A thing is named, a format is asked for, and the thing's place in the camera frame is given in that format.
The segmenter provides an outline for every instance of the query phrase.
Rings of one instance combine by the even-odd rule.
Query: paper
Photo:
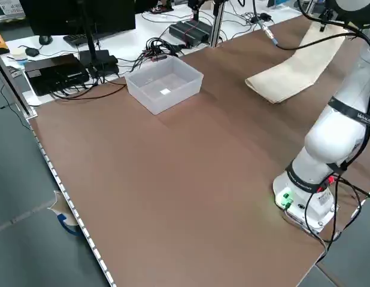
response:
[[[320,23],[312,23],[300,45],[346,32],[334,25],[327,25],[324,32],[319,30]],[[345,37],[338,37],[297,50],[285,62],[247,78],[245,83],[271,103],[280,103],[313,85],[344,40]]]
[[[64,222],[67,225],[77,225],[77,221],[74,218],[71,210],[69,209],[68,204],[65,201],[63,194],[60,191],[55,191],[54,196],[56,197],[56,202],[53,203],[48,209],[52,210],[56,215],[64,214],[66,220]]]

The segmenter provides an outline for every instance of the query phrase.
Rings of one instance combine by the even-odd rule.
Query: plastic storage bin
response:
[[[153,115],[199,93],[204,75],[177,57],[125,76],[129,93]]]

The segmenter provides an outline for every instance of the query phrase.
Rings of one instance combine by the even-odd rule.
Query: red object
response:
[[[330,176],[328,179],[327,179],[329,185],[332,185],[334,182],[335,182],[335,178],[334,176]]]
[[[328,185],[332,185],[333,183],[335,182],[335,178],[334,178],[334,176],[330,176],[328,179],[327,179],[327,183],[328,183]],[[321,193],[322,191],[324,191],[325,189],[323,189],[322,187],[320,187],[319,189],[318,189],[318,193]]]

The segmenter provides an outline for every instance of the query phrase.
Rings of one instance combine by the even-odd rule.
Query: brown tabletop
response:
[[[294,46],[308,26],[298,18],[272,30]],[[322,247],[283,220],[271,184],[359,47],[346,41],[314,87],[279,105],[244,83],[291,55],[258,31],[183,57],[205,75],[202,90],[158,116],[126,89],[38,108],[32,127],[117,286],[297,285]],[[370,146],[346,178],[370,190]],[[345,220],[355,206],[342,193]]]

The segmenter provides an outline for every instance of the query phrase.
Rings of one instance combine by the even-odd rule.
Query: yellow object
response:
[[[6,45],[5,41],[3,40],[2,36],[0,35],[0,55],[7,54],[10,52],[8,46]]]

